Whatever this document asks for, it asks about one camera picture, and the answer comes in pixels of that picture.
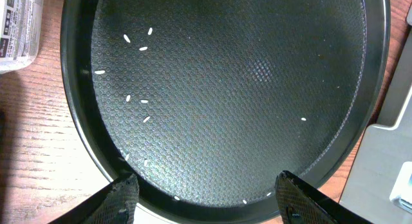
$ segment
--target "wood grain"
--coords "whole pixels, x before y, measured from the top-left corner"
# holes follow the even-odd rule
[[[411,2],[391,0],[389,59],[377,107],[406,40]],[[0,143],[1,223],[49,222],[108,184],[87,154],[68,110],[59,51],[62,5],[63,0],[44,0],[35,62],[0,76],[0,110],[6,114]],[[358,146],[321,188],[334,200],[341,197]]]

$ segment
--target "white grain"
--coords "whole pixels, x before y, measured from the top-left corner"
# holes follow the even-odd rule
[[[127,43],[130,43],[130,39],[129,39],[129,37],[128,37],[126,34],[124,34],[123,37],[124,37],[124,39],[127,41]]]
[[[149,119],[150,119],[150,116],[146,117],[146,118],[143,120],[143,123],[147,122]]]

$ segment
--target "wooden table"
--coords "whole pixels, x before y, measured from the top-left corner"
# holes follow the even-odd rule
[[[377,107],[406,40],[411,2],[391,0],[389,59]],[[80,141],[66,102],[59,51],[62,6],[63,0],[44,0],[38,57],[25,69],[0,76],[0,109],[6,114],[0,145],[3,223],[49,222],[108,184]],[[341,196],[357,148],[321,188],[334,200]]]

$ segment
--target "wooden surface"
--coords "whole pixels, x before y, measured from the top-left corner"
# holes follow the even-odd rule
[[[406,40],[411,2],[391,0],[384,89]],[[64,95],[59,53],[62,4],[63,0],[44,0],[41,49],[35,62],[0,76],[0,109],[7,119],[0,143],[1,223],[49,222],[108,184],[80,141]],[[341,196],[356,151],[357,147],[321,188],[334,200]]]

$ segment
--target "clear plastic container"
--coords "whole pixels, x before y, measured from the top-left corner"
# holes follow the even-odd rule
[[[0,0],[0,74],[36,58],[42,9],[43,0]]]

